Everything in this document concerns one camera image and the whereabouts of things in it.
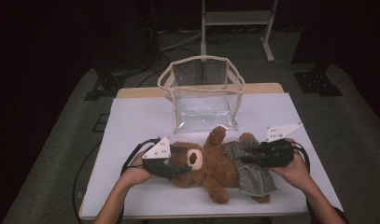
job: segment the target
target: dark background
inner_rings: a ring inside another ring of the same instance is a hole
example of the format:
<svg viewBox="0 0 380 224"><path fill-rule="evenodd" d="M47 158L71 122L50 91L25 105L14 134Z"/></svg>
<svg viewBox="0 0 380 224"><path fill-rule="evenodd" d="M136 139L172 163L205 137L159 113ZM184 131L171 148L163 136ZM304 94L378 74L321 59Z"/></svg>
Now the dark background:
<svg viewBox="0 0 380 224"><path fill-rule="evenodd" d="M122 69L149 66L158 51L141 28L200 29L200 0L153 3L151 17L146 0L0 0L0 222L95 58ZM207 1L210 10L269 4ZM299 28L293 62L314 63L327 55L380 118L380 1L281 0L274 30Z"/></svg>

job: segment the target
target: teddy bear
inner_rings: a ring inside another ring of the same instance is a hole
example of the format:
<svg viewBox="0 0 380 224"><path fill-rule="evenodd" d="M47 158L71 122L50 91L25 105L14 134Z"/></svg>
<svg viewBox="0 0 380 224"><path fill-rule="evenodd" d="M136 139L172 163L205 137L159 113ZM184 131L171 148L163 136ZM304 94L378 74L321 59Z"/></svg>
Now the teddy bear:
<svg viewBox="0 0 380 224"><path fill-rule="evenodd" d="M258 144L258 141L253 134L243 133L239 137L239 142L223 143L225 135L226 129L218 126L210 132L203 147L191 142L173 143L174 147L185 149L172 151L168 163L176 168L190 166L191 170L177 175L170 181L181 188L202 185L214 203L223 204L229 201L230 196L226 188L239 188L258 203L268 203L270 192L276 189L268 171L260 167L251 170L251 167L244 165L237 159L240 156L240 153L237 153L237 148L245 144ZM269 187L265 188L265 186L254 185L253 183L247 184L246 187L246 182L255 179L254 174L259 174L256 175L256 179L259 177L265 179L266 181L263 181L269 183ZM263 193L252 193L260 191L259 189L268 190Z"/></svg>

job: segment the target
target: hand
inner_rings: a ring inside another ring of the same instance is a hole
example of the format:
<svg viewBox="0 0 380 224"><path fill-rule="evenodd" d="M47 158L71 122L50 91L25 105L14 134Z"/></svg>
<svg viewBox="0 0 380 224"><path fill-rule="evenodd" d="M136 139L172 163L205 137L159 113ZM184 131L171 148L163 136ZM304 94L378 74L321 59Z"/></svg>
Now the hand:
<svg viewBox="0 0 380 224"><path fill-rule="evenodd" d="M149 172L146 171L146 169L141 167L141 165L143 164L143 154L144 151L139 152L134 157L134 160L128 166L128 169L122 174L119 181L124 182L126 185L132 187L134 185L142 184L150 178L155 177L155 175L151 175Z"/></svg>
<svg viewBox="0 0 380 224"><path fill-rule="evenodd" d="M269 170L281 175L290 185L302 191L313 187L315 184L298 150L294 150L294 159L289 165L286 167L272 167Z"/></svg>

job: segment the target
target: clear plastic bag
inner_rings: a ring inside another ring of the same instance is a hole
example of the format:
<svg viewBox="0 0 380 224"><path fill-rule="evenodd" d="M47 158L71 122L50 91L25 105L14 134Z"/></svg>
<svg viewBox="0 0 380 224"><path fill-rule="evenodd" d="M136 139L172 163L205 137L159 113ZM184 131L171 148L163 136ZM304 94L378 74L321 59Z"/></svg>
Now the clear plastic bag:
<svg viewBox="0 0 380 224"><path fill-rule="evenodd" d="M245 81L226 58L196 56L173 62L158 86L174 106L174 132L210 132L217 126L237 130L236 113Z"/></svg>

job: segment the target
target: white tabletop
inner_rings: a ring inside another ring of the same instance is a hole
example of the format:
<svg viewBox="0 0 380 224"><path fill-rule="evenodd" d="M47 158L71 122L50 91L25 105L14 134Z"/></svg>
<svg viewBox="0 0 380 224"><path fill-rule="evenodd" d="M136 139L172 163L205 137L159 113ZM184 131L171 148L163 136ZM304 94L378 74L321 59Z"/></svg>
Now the white tabletop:
<svg viewBox="0 0 380 224"><path fill-rule="evenodd" d="M120 176L122 164L138 144L150 138L168 136L171 143L189 141L203 145L208 133L173 134L172 113L172 103L163 97L114 100L105 136L79 212L82 218L97 216ZM238 140L244 132L253 133L259 141L265 141L268 126L295 124L301 122L301 119L288 93L259 93L244 94L236 121L239 130L228 131L225 142ZM311 162L312 177L331 204L342 210L306 133L307 125L304 124L288 137L305 148ZM264 204L255 202L238 189L229 189L228 203L216 204L208 198L203 187L181 189L166 179L151 179L130 190L125 202L124 217L249 217L306 213L303 194L280 176L274 173L272 176L280 190L271 194L270 203Z"/></svg>

